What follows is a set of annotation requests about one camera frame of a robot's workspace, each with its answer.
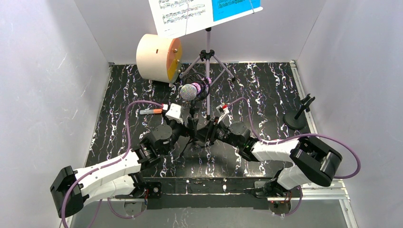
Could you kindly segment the black tripod mic stand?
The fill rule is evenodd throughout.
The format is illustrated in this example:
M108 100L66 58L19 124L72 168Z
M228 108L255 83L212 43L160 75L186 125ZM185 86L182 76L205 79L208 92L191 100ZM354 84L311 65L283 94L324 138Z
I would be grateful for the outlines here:
M205 100L210 94L211 80L198 72L190 73L188 76L183 77L184 85L179 90L180 97L187 102L190 102L190 110L188 117L188 125L190 128L189 140L185 145L185 148L181 151L180 157L183 157L184 151L190 143L196 142L196 126L198 119L195 118L195 114L199 111L198 103Z

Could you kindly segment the black round-base mic stand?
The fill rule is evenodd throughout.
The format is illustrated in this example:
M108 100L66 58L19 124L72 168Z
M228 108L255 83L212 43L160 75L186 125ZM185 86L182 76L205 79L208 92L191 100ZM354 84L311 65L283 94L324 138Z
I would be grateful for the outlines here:
M315 101L315 97L307 94L305 98L300 100L301 106L297 111L285 112L283 115L284 124L291 130L301 130L306 126L306 121L301 117L303 113L310 112L310 105Z

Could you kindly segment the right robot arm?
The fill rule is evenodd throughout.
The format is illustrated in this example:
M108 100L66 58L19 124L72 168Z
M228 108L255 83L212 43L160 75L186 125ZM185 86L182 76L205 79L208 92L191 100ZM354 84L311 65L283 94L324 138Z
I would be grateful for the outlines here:
M243 122L226 126L223 122L210 121L196 131L195 139L227 143L238 148L238 154L249 162L270 160L293 163L293 166L277 171L263 186L245 190L256 198L286 196L293 188L308 183L329 187L342 161L339 152L315 136L269 144L251 137Z

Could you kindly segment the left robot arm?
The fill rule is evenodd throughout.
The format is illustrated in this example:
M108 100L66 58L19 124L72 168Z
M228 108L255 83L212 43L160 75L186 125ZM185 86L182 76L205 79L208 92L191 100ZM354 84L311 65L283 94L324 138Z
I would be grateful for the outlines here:
M62 168L50 186L58 216L70 217L96 200L143 191L145 185L140 173L155 167L173 149L179 137L190 133L184 124L170 121L149 132L128 153L91 167Z

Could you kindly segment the blue mesh microphone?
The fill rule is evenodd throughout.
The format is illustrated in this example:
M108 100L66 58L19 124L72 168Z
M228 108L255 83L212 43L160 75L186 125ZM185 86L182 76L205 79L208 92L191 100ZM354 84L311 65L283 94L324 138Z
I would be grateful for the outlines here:
M202 80L194 80L189 84L185 84L179 91L180 97L185 101L203 100L210 93L210 78L203 78Z

